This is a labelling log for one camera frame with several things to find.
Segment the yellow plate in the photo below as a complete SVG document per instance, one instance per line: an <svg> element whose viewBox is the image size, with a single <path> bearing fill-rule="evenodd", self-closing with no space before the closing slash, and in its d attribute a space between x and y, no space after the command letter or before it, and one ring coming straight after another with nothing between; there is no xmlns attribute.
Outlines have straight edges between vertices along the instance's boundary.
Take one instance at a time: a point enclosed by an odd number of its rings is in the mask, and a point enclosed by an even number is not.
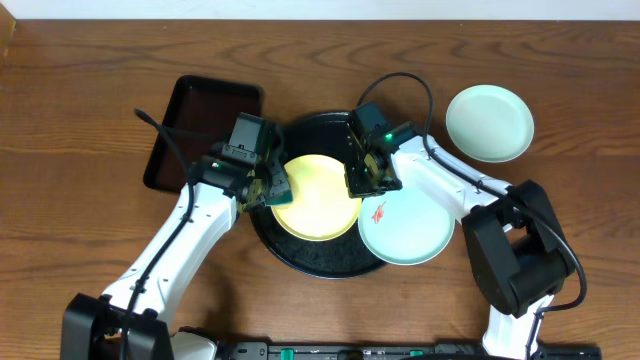
<svg viewBox="0 0 640 360"><path fill-rule="evenodd" d="M284 165L293 201L272 207L280 226L306 241L324 242L345 234L358 219L362 200L350 198L344 165L318 154Z"/></svg>

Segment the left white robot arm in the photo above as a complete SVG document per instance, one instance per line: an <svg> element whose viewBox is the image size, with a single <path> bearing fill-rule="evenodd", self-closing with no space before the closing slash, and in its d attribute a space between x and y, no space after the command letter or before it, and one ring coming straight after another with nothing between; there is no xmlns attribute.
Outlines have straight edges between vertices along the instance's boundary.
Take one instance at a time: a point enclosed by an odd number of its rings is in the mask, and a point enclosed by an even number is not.
<svg viewBox="0 0 640 360"><path fill-rule="evenodd" d="M98 298L76 295L63 315L63 359L213 359L217 343L195 330L170 334L178 305L214 245L240 213L292 195L281 147L224 145L194 163L166 222Z"/></svg>

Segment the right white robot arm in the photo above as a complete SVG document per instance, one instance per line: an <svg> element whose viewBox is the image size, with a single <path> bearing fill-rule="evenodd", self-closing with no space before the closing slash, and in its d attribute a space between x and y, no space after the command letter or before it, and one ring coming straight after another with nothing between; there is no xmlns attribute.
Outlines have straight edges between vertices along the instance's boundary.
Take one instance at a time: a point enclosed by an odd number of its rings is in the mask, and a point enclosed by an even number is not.
<svg viewBox="0 0 640 360"><path fill-rule="evenodd" d="M358 135L346 182L363 201L358 226L369 251L389 264L421 264L461 224L474 281L491 306L484 350L537 355L542 318L558 308L554 295L584 274L542 187L488 177L410 126Z"/></svg>

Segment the green and yellow sponge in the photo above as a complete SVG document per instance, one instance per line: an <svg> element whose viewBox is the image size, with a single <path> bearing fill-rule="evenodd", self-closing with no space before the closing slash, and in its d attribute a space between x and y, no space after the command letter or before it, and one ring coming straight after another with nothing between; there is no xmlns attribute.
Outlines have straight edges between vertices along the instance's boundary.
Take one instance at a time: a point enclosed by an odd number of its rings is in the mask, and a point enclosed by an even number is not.
<svg viewBox="0 0 640 360"><path fill-rule="evenodd" d="M265 199L265 205L268 207L284 206L293 202L293 195L290 191L279 193Z"/></svg>

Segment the light green plate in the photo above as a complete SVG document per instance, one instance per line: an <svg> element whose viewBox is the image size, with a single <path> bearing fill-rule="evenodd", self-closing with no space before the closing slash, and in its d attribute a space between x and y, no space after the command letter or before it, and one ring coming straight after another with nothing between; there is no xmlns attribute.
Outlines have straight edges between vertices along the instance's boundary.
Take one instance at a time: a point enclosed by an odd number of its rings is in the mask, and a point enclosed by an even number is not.
<svg viewBox="0 0 640 360"><path fill-rule="evenodd" d="M459 92L445 115L452 142L467 156L500 163L521 156L531 145L534 117L514 92L497 85L474 85Z"/></svg>
<svg viewBox="0 0 640 360"><path fill-rule="evenodd" d="M454 217L415 188L364 199L358 217L365 246L394 265L417 265L436 257L448 245L454 228Z"/></svg>

